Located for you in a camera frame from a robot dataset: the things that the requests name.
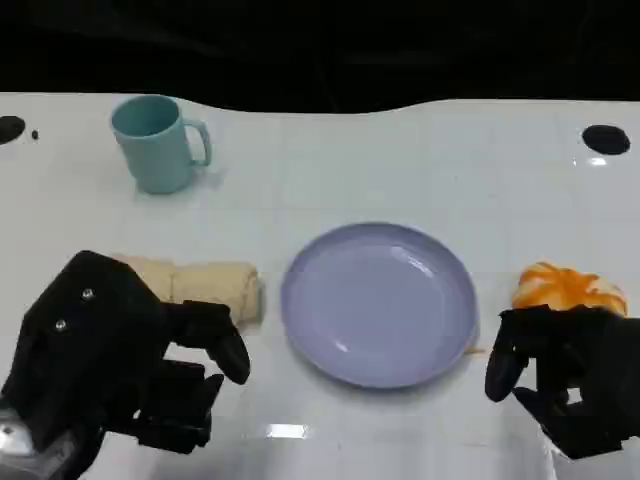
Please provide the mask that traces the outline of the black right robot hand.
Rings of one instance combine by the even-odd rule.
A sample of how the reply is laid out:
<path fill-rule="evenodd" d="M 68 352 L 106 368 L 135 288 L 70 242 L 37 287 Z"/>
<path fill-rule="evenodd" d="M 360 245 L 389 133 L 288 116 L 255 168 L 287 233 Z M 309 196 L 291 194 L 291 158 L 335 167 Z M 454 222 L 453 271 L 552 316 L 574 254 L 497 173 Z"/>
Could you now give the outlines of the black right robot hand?
<path fill-rule="evenodd" d="M 639 434 L 639 321 L 600 307 L 505 310 L 485 393 L 509 395 L 576 460 L 621 449 Z"/>

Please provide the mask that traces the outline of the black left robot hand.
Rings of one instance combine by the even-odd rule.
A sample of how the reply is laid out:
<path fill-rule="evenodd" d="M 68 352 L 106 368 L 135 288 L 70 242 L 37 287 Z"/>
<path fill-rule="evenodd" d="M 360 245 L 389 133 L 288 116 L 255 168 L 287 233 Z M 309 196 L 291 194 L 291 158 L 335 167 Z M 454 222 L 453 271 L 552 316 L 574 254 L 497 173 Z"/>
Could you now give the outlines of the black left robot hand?
<path fill-rule="evenodd" d="M 132 433 L 143 446 L 189 454 L 210 440 L 211 409 L 223 382 L 245 384 L 251 363 L 228 306 L 187 300 L 163 307 L 169 341 L 205 351 L 220 372 L 208 376 L 201 364 L 161 358 Z"/>

